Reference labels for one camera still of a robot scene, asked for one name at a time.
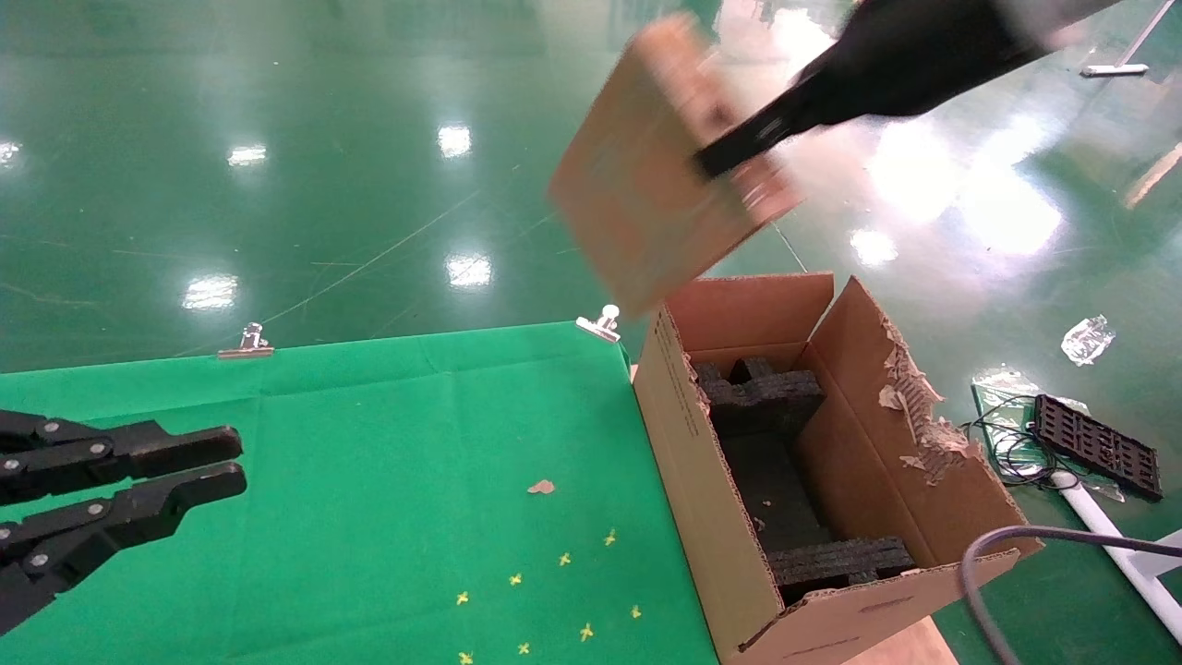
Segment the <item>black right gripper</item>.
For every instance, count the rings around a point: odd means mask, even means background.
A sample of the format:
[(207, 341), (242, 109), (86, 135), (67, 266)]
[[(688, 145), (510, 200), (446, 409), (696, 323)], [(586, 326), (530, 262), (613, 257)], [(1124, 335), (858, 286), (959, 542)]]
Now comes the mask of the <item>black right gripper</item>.
[(1052, 52), (1060, 1), (864, 1), (790, 89), (695, 156), (717, 178), (782, 141), (860, 116), (924, 115)]

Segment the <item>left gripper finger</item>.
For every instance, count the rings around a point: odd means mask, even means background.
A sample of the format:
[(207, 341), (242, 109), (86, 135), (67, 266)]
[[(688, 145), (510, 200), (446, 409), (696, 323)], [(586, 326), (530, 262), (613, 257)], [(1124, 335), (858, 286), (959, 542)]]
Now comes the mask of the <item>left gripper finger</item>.
[(173, 536), (195, 506), (247, 489), (233, 462), (174, 472), (93, 498), (4, 522), (1, 633), (7, 635), (76, 588), (119, 550)]
[(236, 429), (170, 433), (155, 420), (100, 429), (43, 413), (1, 413), (1, 504), (17, 506), (126, 478), (160, 478), (242, 454)]

